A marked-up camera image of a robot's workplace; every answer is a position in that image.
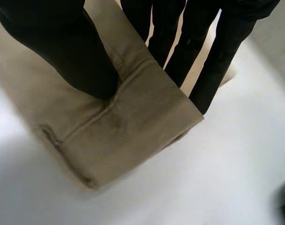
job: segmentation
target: khaki cloth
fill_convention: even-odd
[[[0,84],[62,165],[84,186],[98,189],[180,139],[203,116],[156,63],[114,0],[86,0],[85,9],[120,75],[110,102],[72,88],[1,25]]]

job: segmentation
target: white surface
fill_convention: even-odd
[[[0,225],[275,225],[285,91],[245,43],[183,140],[97,194],[69,180],[0,90]]]

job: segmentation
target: beige bag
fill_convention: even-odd
[[[86,0],[85,9],[120,75],[111,102],[72,88],[1,25],[0,41],[13,50],[1,51],[0,84],[37,137],[82,184],[97,189],[180,139],[203,117],[114,0]]]

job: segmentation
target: beige fabric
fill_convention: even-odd
[[[110,103],[69,86],[1,26],[0,43],[10,47],[0,48],[0,84],[37,137],[82,184],[97,189],[203,117],[154,61],[114,0],[86,0],[85,9],[122,80]]]

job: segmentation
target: folded fabric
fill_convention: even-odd
[[[0,55],[0,84],[62,165],[84,186],[98,189],[180,139],[203,117],[114,0],[86,0],[85,9],[120,76],[109,102],[72,88],[1,28],[18,51]]]

